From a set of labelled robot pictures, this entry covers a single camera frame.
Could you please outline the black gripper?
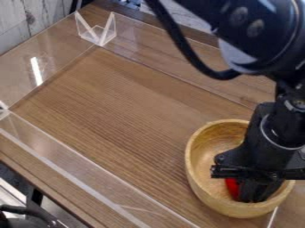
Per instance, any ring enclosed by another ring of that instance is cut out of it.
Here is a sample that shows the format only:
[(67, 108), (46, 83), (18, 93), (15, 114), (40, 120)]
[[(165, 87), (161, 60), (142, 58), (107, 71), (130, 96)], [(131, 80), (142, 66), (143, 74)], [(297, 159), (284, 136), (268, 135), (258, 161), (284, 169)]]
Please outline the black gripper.
[(217, 154), (211, 165), (211, 178), (241, 179), (238, 200), (245, 203), (266, 201), (285, 180), (305, 180), (305, 139), (289, 144), (273, 133), (274, 107), (272, 102), (256, 107), (244, 142)]

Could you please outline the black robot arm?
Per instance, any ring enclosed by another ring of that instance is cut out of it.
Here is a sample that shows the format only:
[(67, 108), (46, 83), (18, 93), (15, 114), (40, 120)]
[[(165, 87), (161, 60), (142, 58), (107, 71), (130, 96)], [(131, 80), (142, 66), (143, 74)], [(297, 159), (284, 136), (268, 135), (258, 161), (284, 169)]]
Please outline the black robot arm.
[(256, 106), (242, 144), (214, 157), (211, 177), (237, 181), (237, 199), (261, 202), (305, 180), (305, 0), (175, 0), (210, 24), (232, 69), (276, 82)]

